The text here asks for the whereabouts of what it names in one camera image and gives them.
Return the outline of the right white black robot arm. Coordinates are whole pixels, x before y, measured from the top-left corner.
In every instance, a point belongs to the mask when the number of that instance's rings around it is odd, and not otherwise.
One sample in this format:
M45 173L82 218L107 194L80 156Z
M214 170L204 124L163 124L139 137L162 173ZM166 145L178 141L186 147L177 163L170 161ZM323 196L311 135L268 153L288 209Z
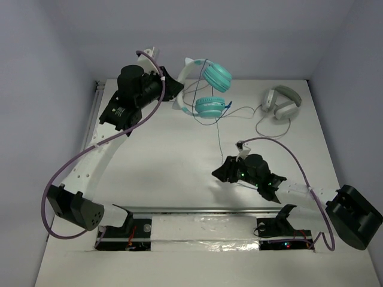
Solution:
M295 207L318 211L331 237L338 236L361 251L382 225L382 214L354 187L320 190L307 183L298 184L272 173L258 154L228 156L212 175L231 184L244 181L255 187L263 199L283 205L280 213L265 223L265 232L271 237L289 235L297 229L297 219L289 214Z

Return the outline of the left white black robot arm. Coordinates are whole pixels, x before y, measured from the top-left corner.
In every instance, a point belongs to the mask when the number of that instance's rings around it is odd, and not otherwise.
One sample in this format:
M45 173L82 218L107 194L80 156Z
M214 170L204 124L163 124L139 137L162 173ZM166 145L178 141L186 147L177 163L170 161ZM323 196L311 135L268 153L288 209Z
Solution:
M62 240L80 237L100 225L109 225L120 236L133 228L132 213L122 207L105 206L94 202L99 178L120 145L133 130L147 122L162 102L177 98L183 92L187 77L182 69L172 78L165 67L145 72L139 65L121 69L117 90L99 118L95 137L88 147L65 163L49 180L41 200L41 217L48 233ZM68 166L75 163L70 174L58 186L54 180ZM45 215L45 204L50 203L56 216L82 229L75 236L55 233Z

